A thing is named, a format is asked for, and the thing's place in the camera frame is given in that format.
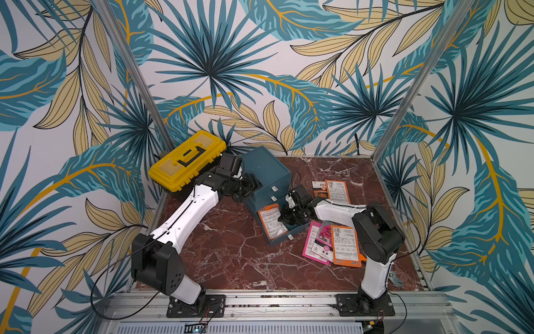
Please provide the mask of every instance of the wall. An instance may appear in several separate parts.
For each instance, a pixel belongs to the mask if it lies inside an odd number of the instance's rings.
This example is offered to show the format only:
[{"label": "wall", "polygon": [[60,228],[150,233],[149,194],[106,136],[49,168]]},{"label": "wall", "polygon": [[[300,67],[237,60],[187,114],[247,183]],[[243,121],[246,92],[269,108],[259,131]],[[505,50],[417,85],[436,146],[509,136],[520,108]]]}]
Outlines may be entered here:
[{"label": "wall", "polygon": [[379,167],[465,332],[533,333],[534,2],[489,5],[474,26],[475,2],[460,26],[474,38],[451,41]]},{"label": "wall", "polygon": [[[112,3],[123,25],[152,25],[144,2]],[[161,145],[89,1],[0,13],[0,333],[93,333],[90,287],[152,222]],[[117,263],[96,304],[129,275]]]},{"label": "wall", "polygon": [[371,154],[456,2],[161,0],[140,69],[177,144]]}]

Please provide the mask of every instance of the metal base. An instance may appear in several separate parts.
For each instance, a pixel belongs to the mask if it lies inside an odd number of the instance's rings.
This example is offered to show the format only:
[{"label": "metal base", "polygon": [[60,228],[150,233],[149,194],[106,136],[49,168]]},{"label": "metal base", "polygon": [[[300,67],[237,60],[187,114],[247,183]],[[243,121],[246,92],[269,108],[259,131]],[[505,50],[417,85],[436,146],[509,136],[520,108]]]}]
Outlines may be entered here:
[{"label": "metal base", "polygon": [[222,318],[226,296],[223,294],[207,294],[206,301],[200,312],[194,305],[170,298],[167,308],[167,318]]},{"label": "metal base", "polygon": [[391,298],[386,293],[384,298],[382,298],[373,308],[373,311],[370,314],[361,313],[358,303],[358,294],[349,293],[349,294],[336,294],[335,295],[336,305],[335,309],[339,311],[339,316],[375,316],[381,318],[384,316],[394,316],[395,309],[391,303]]}]

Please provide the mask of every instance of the teal palm leaf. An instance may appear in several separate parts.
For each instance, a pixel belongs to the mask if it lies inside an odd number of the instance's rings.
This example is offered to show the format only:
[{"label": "teal palm leaf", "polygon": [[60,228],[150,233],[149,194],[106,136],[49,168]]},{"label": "teal palm leaf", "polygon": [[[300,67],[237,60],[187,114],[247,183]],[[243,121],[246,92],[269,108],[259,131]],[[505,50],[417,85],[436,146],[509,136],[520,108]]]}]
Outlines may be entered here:
[{"label": "teal palm leaf", "polygon": [[[69,21],[72,23],[72,20],[81,18],[82,15],[74,6],[71,5],[70,1],[62,0],[62,2],[64,2],[69,7],[69,10],[74,11],[74,13],[77,14],[77,17],[73,19],[68,18],[67,15],[65,15],[64,11],[59,8],[58,3],[54,0],[0,0],[0,15],[4,19],[4,22],[7,26],[7,32],[9,33],[9,37],[11,38],[11,51],[15,53],[18,47],[17,28],[13,20],[13,17],[16,17],[17,13],[15,12],[15,15],[13,15],[12,9],[10,8],[10,6],[7,5],[8,3],[13,4],[26,18],[26,23],[31,24],[46,41],[48,40],[48,38],[39,28],[39,20],[36,19],[37,17],[41,19],[41,22],[44,23],[48,27],[48,29],[50,29],[50,31],[52,31],[58,38],[60,38],[57,33],[59,30],[56,29],[52,25],[52,23],[49,22],[47,17],[52,18],[55,21],[55,24],[59,25],[61,29],[66,31],[66,33],[74,40],[74,36],[70,33],[64,21]],[[27,6],[33,10],[33,13],[30,13],[28,11]]]},{"label": "teal palm leaf", "polygon": [[[111,0],[109,4],[119,20],[137,65],[144,64],[152,52],[151,45],[154,40],[154,36],[150,33],[153,24],[148,6],[144,0]],[[128,88],[131,86],[131,78],[115,48],[114,54],[119,79],[122,85]]]},{"label": "teal palm leaf", "polygon": [[[93,303],[97,309],[102,306],[101,304],[109,302],[110,298],[115,293],[121,291],[121,289],[126,286],[128,277],[130,276],[128,264],[129,261],[126,260],[122,260],[120,262],[117,270],[113,274],[109,286],[104,287],[104,293],[102,293],[98,287],[95,288],[95,292],[93,293]],[[83,273],[85,275],[85,282],[89,290],[88,294],[61,289],[65,299],[74,304],[87,305],[90,303],[90,292],[95,283],[85,270]],[[55,334],[63,334],[67,331],[71,334],[96,333],[99,324],[99,317],[93,311],[90,305],[78,311],[67,310],[59,306],[55,306],[54,309],[61,319],[72,319],[66,326],[55,332]]]},{"label": "teal palm leaf", "polygon": [[[445,24],[451,16],[454,6],[460,3],[461,0],[446,0],[443,5],[442,13],[438,18],[438,21],[432,28],[432,34],[428,39],[411,52],[409,55],[401,59],[395,69],[393,70],[393,76],[398,78],[414,78],[423,62],[428,56],[428,53],[432,49],[439,34],[443,31]],[[465,49],[471,41],[475,38],[476,34],[481,30],[488,13],[495,0],[480,0],[475,1],[468,16],[466,16],[456,31],[453,37],[452,43],[446,48],[445,52],[441,56],[440,60],[434,67],[434,73],[446,68],[450,62],[456,59],[460,55],[460,50]]]},{"label": "teal palm leaf", "polygon": [[[478,292],[466,291],[486,303],[525,333],[534,331],[534,233],[530,215],[517,184],[497,161],[477,166],[475,207],[452,234],[449,246],[429,252],[436,263],[453,274],[484,285],[499,303]],[[472,314],[509,328],[487,312]]]},{"label": "teal palm leaf", "polygon": [[106,143],[117,143],[130,152],[129,159],[137,166],[143,164],[145,176],[148,177],[148,170],[156,162],[156,157],[159,156],[163,148],[156,138],[153,121],[148,114],[148,109],[141,96],[137,93],[135,86],[132,85],[127,89],[127,92],[128,97],[118,90],[117,94],[121,99],[113,96],[113,99],[121,107],[104,101],[111,112],[102,111],[121,121],[122,124],[100,125],[119,131],[109,137]]},{"label": "teal palm leaf", "polygon": [[290,75],[262,78],[267,91],[289,107],[295,141],[291,150],[303,148],[327,128],[332,101],[328,90]]},{"label": "teal palm leaf", "polygon": [[[329,126],[334,129],[326,139],[338,134],[336,140],[339,141],[347,134],[349,137],[354,137],[359,133],[358,138],[370,141],[376,121],[387,122],[401,104],[408,90],[406,84],[410,79],[397,83],[397,78],[394,77],[386,85],[383,83],[382,69],[380,69],[378,85],[376,87],[370,85],[367,88],[358,68],[356,68],[356,80],[350,75],[349,79],[353,89],[349,89],[334,77],[345,94],[335,90],[330,91],[333,95],[331,98],[333,106],[328,114],[328,120]],[[371,71],[369,71],[369,82],[374,82]]]},{"label": "teal palm leaf", "polygon": [[[269,32],[259,32],[259,27],[255,27],[245,36],[239,38],[238,34],[242,34],[242,30],[249,20],[248,17],[245,17],[234,24],[237,0],[232,1],[228,10],[225,1],[210,0],[208,16],[204,11],[202,0],[197,1],[198,15],[193,13],[187,1],[184,1],[182,13],[167,0],[165,2],[170,7],[175,19],[171,20],[158,11],[155,13],[167,24],[174,36],[166,35],[155,29],[150,29],[150,31],[166,41],[170,47],[153,45],[152,48],[171,59],[149,59],[149,61],[174,65],[179,68],[171,71],[158,71],[157,73],[174,76],[164,82],[199,79],[200,85],[202,85],[205,81],[209,81],[213,105],[216,104],[217,97],[222,96],[230,109],[232,102],[228,93],[234,95],[238,106],[241,105],[240,95],[254,100],[244,89],[260,93],[251,84],[262,85],[262,82],[255,76],[269,75],[259,69],[250,68],[268,58],[254,59],[252,57],[272,45],[255,46]],[[220,3],[220,8],[216,10],[217,3]],[[216,12],[218,12],[217,22],[215,21]],[[178,26],[173,23],[175,20],[178,21]]]},{"label": "teal palm leaf", "polygon": [[[382,123],[381,126],[375,131],[373,137],[371,138],[371,143],[375,146],[378,145],[382,135],[386,131],[386,128],[389,125],[387,120]],[[403,143],[420,143],[422,142],[428,133],[428,126],[425,122],[425,119],[421,116],[417,116],[415,113],[408,111],[406,116],[400,122],[397,131],[390,139],[388,145],[384,149],[383,156],[388,157],[395,153]]]},{"label": "teal palm leaf", "polygon": [[158,103],[163,123],[167,126],[174,144],[179,146],[191,135],[189,122],[204,111],[204,99],[194,96],[178,96]]},{"label": "teal palm leaf", "polygon": [[62,267],[63,264],[56,259],[46,257],[23,257],[14,260],[12,257],[20,252],[33,248],[46,247],[54,250],[66,250],[59,241],[43,240],[42,238],[74,223],[58,223],[51,227],[37,230],[41,224],[46,223],[69,208],[68,206],[60,207],[36,218],[36,214],[58,199],[58,196],[51,196],[27,211],[30,199],[34,198],[46,186],[50,181],[49,179],[40,182],[27,193],[23,194],[19,200],[16,200],[24,177],[26,176],[30,152],[28,152],[24,165],[20,168],[18,175],[12,180],[11,185],[7,186],[7,184],[4,184],[16,135],[17,133],[15,132],[7,147],[4,160],[0,165],[0,190],[5,191],[4,198],[0,200],[0,281],[32,292],[41,293],[32,282],[17,272],[17,268]]},{"label": "teal palm leaf", "polygon": [[419,160],[415,158],[415,154],[406,157],[406,149],[407,147],[404,148],[402,155],[400,150],[396,150],[392,156],[383,156],[378,163],[378,169],[396,206],[404,212],[411,212],[404,186],[420,177],[419,175],[410,176]]},{"label": "teal palm leaf", "polygon": [[254,23],[284,41],[299,38],[318,41],[341,36],[359,24],[359,22],[343,21],[338,14],[325,11],[318,0],[240,0],[240,2]]},{"label": "teal palm leaf", "polygon": [[[519,38],[512,38],[514,32],[512,28],[503,41],[496,44],[499,35],[497,23],[489,43],[484,43],[484,34],[481,34],[470,64],[465,50],[462,51],[459,77],[454,63],[449,63],[449,80],[442,73],[437,74],[445,87],[445,94],[432,87],[436,98],[427,97],[427,99],[450,117],[429,144],[442,139],[434,156],[437,158],[445,149],[446,143],[450,141],[451,150],[447,151],[442,162],[454,152],[454,171],[460,154],[464,155],[466,168],[469,170],[470,151],[473,152],[477,164],[480,164],[481,157],[477,146],[484,146],[490,157],[498,160],[487,135],[525,142],[501,131],[498,127],[534,129],[524,121],[509,120],[509,116],[534,115],[532,107],[526,106],[534,102],[534,98],[519,99],[517,96],[518,93],[534,86],[534,82],[521,83],[534,73],[532,50],[534,41],[521,47],[522,42],[528,40],[532,28],[532,26],[528,28]],[[485,44],[487,49],[483,53],[482,48]]]},{"label": "teal palm leaf", "polygon": [[20,128],[37,108],[50,103],[65,72],[64,55],[54,61],[19,60],[0,51],[0,131]]}]

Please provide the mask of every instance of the red marble surface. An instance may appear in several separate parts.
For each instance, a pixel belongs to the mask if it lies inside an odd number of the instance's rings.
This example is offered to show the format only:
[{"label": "red marble surface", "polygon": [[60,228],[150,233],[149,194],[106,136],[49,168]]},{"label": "red marble surface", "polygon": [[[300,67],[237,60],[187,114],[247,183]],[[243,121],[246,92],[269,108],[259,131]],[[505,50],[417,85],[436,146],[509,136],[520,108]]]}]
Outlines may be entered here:
[{"label": "red marble surface", "polygon": [[[293,158],[280,160],[312,193],[311,181],[346,181],[351,202],[377,201],[387,204],[380,182],[369,159]],[[180,205],[169,196],[162,214],[165,221]],[[354,291],[363,279],[365,264],[351,268],[323,265],[302,256],[308,231],[269,247],[262,231],[244,205],[223,198],[187,240],[181,256],[187,275],[208,289],[299,289]],[[394,262],[393,269],[404,282],[400,289],[389,283],[392,291],[422,290],[409,257]]]}]

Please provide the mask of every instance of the black cable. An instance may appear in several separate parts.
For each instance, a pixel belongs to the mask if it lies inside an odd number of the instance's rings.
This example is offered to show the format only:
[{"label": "black cable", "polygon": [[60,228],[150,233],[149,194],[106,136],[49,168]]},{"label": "black cable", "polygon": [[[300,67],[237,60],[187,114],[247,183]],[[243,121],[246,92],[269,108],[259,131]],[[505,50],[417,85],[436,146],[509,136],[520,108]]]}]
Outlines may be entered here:
[{"label": "black cable", "polygon": [[[174,222],[172,222],[171,226],[169,228],[171,228],[175,222],[178,221],[178,219],[180,219],[180,217],[184,214],[184,212],[187,211],[187,209],[191,206],[191,204],[193,204],[193,202],[195,201],[195,191],[196,191],[196,186],[194,185],[193,186],[193,199],[189,202],[189,204],[185,207],[185,209],[180,213],[180,215],[178,216],[178,218],[176,218],[176,220]],[[153,241],[149,242],[148,244],[144,245],[143,247],[139,248],[138,250],[134,251],[134,252],[131,252],[130,254],[126,255],[126,256],[123,256],[122,258],[116,260],[115,262],[113,262],[112,264],[110,264],[109,266],[107,266],[107,268],[102,271],[102,273],[100,273],[100,275],[98,276],[98,278],[96,279],[95,283],[93,284],[93,287],[91,288],[91,293],[89,295],[89,301],[91,302],[91,308],[93,309],[93,312],[95,312],[99,317],[101,317],[102,319],[106,319],[106,320],[124,320],[124,319],[127,319],[131,316],[134,316],[136,315],[137,313],[141,312],[145,307],[148,306],[148,304],[150,304],[150,302],[156,298],[156,296],[158,295],[159,291],[156,292],[156,294],[154,296],[152,296],[152,298],[143,306],[141,307],[139,310],[135,311],[134,313],[130,314],[130,315],[127,315],[127,316],[124,316],[124,317],[120,317],[120,318],[110,318],[110,317],[107,317],[101,313],[99,313],[95,307],[95,304],[93,303],[93,294],[95,293],[95,287],[97,286],[97,283],[98,281],[100,280],[100,278],[102,278],[102,276],[112,267],[114,266],[116,263],[119,263],[120,261],[126,259],[127,257],[130,257],[132,256],[134,253],[137,253],[139,251],[142,251],[143,249],[147,248],[148,246],[152,245],[153,243],[155,243],[159,238],[161,238],[162,236],[165,235],[165,232],[162,233],[159,237],[157,237],[156,239],[154,239]]]},{"label": "black cable", "polygon": [[394,332],[396,332],[399,328],[401,328],[401,326],[404,324],[404,322],[406,321],[406,317],[408,316],[408,309],[406,308],[406,303],[404,302],[404,300],[402,299],[401,296],[399,296],[398,294],[394,293],[394,292],[391,292],[391,291],[388,291],[388,293],[390,294],[394,294],[396,295],[397,297],[400,298],[400,301],[402,302],[402,304],[404,305],[404,319],[402,319],[402,322],[400,323],[399,326],[397,326],[397,328],[393,329],[391,332],[389,332],[389,334],[393,334]]}]

